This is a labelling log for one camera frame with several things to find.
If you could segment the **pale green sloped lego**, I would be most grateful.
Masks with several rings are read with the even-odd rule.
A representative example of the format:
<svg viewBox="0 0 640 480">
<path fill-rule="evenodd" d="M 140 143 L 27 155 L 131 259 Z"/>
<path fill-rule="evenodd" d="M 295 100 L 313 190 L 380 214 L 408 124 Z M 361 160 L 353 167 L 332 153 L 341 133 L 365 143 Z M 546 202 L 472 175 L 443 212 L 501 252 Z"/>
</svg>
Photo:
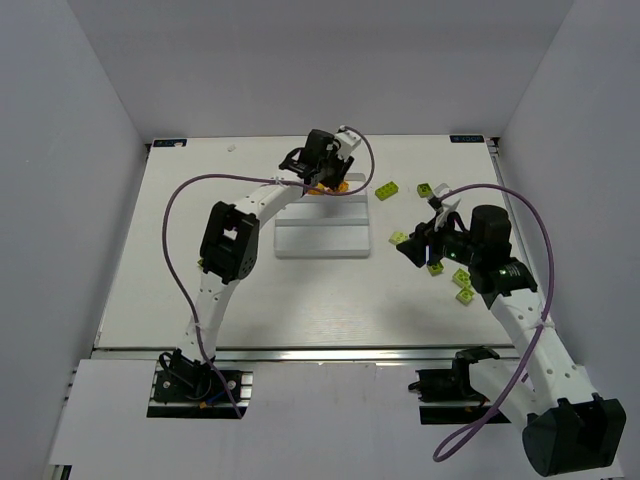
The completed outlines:
<svg viewBox="0 0 640 480">
<path fill-rule="evenodd" d="M 389 238 L 389 242 L 396 246 L 408 240 L 408 235 L 401 231 L 395 231 Z"/>
</svg>

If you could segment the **yellow rounded lego piece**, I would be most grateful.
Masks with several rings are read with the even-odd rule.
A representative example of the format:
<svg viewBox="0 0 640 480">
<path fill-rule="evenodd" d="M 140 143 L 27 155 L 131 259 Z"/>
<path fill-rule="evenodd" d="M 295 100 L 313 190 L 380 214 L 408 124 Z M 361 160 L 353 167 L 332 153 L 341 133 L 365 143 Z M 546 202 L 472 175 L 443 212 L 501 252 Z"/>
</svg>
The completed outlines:
<svg viewBox="0 0 640 480">
<path fill-rule="evenodd" d="M 333 195 L 334 191 L 319 183 L 315 186 L 309 186 L 306 189 L 308 195 Z"/>
</svg>

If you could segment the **green 2x2 lego brick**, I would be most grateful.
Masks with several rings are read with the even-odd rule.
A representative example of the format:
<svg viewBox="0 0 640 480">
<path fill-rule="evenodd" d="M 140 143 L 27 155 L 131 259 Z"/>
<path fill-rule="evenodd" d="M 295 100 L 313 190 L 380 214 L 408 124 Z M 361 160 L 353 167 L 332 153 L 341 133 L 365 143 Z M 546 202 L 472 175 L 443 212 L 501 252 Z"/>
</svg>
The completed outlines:
<svg viewBox="0 0 640 480">
<path fill-rule="evenodd" d="M 444 272 L 444 265 L 441 262 L 435 263 L 435 264 L 428 264 L 427 265 L 427 271 L 432 275 L 432 276 L 437 276 L 440 275 Z"/>
</svg>

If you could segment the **yellow 2x4 lego brick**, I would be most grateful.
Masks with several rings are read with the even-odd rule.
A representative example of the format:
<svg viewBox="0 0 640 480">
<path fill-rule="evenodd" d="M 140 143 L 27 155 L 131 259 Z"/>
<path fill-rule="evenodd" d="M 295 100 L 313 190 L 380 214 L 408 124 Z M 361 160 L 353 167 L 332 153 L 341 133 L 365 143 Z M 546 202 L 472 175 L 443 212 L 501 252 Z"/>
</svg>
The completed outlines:
<svg viewBox="0 0 640 480">
<path fill-rule="evenodd" d="M 343 181 L 340 183 L 340 185 L 333 190 L 334 193 L 345 193 L 349 190 L 349 183 L 346 181 Z"/>
</svg>

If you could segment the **dark green 2x2 lego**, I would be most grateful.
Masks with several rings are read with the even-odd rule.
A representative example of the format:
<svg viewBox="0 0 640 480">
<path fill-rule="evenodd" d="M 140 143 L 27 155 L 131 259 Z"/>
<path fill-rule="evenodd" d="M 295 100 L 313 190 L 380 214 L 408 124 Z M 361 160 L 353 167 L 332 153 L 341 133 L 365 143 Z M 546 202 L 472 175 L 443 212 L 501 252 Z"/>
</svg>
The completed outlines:
<svg viewBox="0 0 640 480">
<path fill-rule="evenodd" d="M 428 183 L 418 184 L 416 191 L 420 198 L 428 198 L 433 195 L 433 189 Z"/>
</svg>

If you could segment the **lime 2x4 lego brick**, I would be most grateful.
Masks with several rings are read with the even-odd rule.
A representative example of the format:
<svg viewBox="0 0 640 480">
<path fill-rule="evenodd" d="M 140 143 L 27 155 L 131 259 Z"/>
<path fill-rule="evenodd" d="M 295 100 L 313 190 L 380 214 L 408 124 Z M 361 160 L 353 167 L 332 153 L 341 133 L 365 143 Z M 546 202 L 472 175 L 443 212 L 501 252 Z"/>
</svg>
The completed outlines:
<svg viewBox="0 0 640 480">
<path fill-rule="evenodd" d="M 380 201 L 385 201 L 396 195 L 399 192 L 399 187 L 394 181 L 389 181 L 384 185 L 378 187 L 374 194 L 376 198 Z"/>
</svg>

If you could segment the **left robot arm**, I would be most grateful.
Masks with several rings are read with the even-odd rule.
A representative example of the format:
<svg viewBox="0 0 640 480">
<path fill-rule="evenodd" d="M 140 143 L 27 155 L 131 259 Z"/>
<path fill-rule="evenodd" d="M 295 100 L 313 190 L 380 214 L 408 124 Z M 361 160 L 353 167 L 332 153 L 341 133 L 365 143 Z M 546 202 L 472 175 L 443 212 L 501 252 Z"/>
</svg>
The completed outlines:
<svg viewBox="0 0 640 480">
<path fill-rule="evenodd" d="M 256 266 L 261 228 L 311 191 L 325 190 L 330 196 L 341 196 L 339 187 L 362 142 L 362 136 L 346 126 L 335 133 L 314 129 L 305 144 L 289 152 L 269 178 L 203 174 L 185 181 L 172 193 L 163 216 L 162 250 L 169 273 L 191 313 L 184 345 L 195 348 L 205 364 L 211 366 L 216 358 L 218 334 L 234 290 Z M 237 202 L 219 201 L 213 205 L 199 248 L 200 285 L 192 296 L 170 259 L 169 217 L 178 195 L 207 179 L 254 183 L 257 189 Z"/>
</svg>

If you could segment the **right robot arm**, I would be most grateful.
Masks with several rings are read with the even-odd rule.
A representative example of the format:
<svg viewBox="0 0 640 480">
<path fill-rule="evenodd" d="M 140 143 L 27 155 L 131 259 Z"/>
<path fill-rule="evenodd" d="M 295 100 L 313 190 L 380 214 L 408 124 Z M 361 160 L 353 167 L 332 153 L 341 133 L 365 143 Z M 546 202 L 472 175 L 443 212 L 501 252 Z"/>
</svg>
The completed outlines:
<svg viewBox="0 0 640 480">
<path fill-rule="evenodd" d="M 525 366 L 510 371 L 487 347 L 457 353 L 450 386 L 483 396 L 520 432 L 529 463 L 541 476 L 613 464 L 626 423 L 619 400 L 603 398 L 542 317 L 537 284 L 512 256 L 505 209 L 473 209 L 469 228 L 452 212 L 445 221 L 420 223 L 397 245 L 418 267 L 442 259 L 467 268 L 472 289 L 501 324 Z"/>
</svg>

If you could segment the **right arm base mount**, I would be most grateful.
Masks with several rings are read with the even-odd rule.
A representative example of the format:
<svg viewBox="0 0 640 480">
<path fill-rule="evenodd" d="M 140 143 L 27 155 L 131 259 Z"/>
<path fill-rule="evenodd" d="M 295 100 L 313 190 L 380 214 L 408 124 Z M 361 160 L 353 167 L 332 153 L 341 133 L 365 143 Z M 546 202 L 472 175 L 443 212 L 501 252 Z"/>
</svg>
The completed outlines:
<svg viewBox="0 0 640 480">
<path fill-rule="evenodd" d="M 491 398 L 472 387 L 471 367 L 500 359 L 495 350 L 478 346 L 458 351 L 448 368 L 417 370 L 417 380 L 407 390 L 418 396 L 420 423 L 467 426 L 479 420 L 488 412 Z"/>
</svg>

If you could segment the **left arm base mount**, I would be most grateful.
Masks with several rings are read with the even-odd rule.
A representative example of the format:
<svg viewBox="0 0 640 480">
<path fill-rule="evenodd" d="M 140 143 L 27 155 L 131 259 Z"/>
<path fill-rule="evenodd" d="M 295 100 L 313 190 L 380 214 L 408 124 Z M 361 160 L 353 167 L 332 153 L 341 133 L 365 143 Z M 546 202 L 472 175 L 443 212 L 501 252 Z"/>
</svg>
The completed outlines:
<svg viewBox="0 0 640 480">
<path fill-rule="evenodd" d="M 253 373 L 221 370 L 186 358 L 180 349 L 159 355 L 147 417 L 151 419 L 239 420 L 244 416 Z"/>
</svg>

